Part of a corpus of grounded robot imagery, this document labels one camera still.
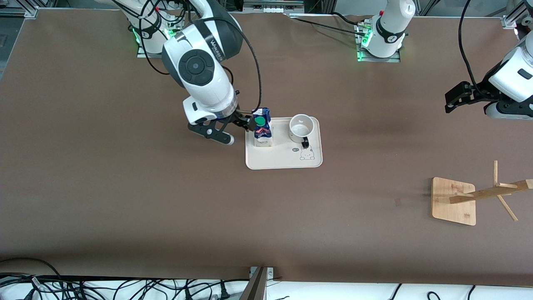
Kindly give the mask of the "blue white milk carton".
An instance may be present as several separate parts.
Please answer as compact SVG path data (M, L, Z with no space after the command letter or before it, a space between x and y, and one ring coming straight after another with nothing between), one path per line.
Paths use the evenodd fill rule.
M274 134L272 132L270 110L265 107L258 108L253 113L255 121L254 146L269 148L274 146Z

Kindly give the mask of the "white cup black handle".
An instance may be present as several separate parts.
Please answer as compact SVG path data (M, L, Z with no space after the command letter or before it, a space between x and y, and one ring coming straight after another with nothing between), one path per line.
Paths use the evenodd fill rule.
M310 146L309 137L314 131L314 121L306 114L297 114L289 122L289 138L303 149Z

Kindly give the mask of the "wooden cup rack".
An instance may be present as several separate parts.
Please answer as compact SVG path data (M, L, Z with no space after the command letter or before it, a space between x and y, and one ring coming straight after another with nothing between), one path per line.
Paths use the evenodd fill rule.
M517 221L518 217L504 199L505 195L533 190L533 179L518 182L500 182L498 161L493 161L493 186L477 190L474 184L434 177L431 179L431 216L468 226L476 225L476 203L485 199L497 198L505 211Z

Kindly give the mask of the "cream tray bear print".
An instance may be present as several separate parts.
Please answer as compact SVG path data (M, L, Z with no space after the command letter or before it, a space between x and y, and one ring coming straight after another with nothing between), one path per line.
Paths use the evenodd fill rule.
M311 117L314 124L309 142L304 149L301 144L289 138L290 117L274 117L271 119L273 131L273 146L257 147L254 144L254 134L245 133L245 161L249 169L287 169L287 168L316 168L322 165L322 145L320 123Z

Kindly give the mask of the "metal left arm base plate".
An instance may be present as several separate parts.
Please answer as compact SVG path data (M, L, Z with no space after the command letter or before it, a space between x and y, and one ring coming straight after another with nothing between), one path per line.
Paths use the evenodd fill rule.
M375 33L373 24L367 19L354 26L356 32L356 53L360 62L398 63L400 48L405 34L399 38L388 36L384 38L380 33Z

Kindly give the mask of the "aluminium frame corner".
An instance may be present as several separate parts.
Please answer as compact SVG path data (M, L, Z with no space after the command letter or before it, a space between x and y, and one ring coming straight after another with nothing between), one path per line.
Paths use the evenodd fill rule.
M34 18L38 7L34 0L0 0L0 17Z
M533 30L533 0L508 0L506 15L501 17L504 29L523 25Z

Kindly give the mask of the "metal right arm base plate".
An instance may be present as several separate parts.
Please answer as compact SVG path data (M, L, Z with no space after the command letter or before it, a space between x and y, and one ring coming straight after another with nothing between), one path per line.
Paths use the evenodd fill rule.
M133 33L138 43L137 57L159 58L162 46L183 28L183 20L177 18L158 19L155 23L147 20L134 22Z

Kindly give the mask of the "metal rail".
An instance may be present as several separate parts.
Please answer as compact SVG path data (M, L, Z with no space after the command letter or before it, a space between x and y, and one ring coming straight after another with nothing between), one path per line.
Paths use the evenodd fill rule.
M304 0L242 0L247 13L305 13Z

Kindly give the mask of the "metal table bracket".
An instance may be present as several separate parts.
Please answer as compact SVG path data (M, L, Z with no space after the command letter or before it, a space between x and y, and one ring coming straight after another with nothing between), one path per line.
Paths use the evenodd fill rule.
M267 283L274 280L273 267L252 267L251 279L248 281L239 300L265 300Z

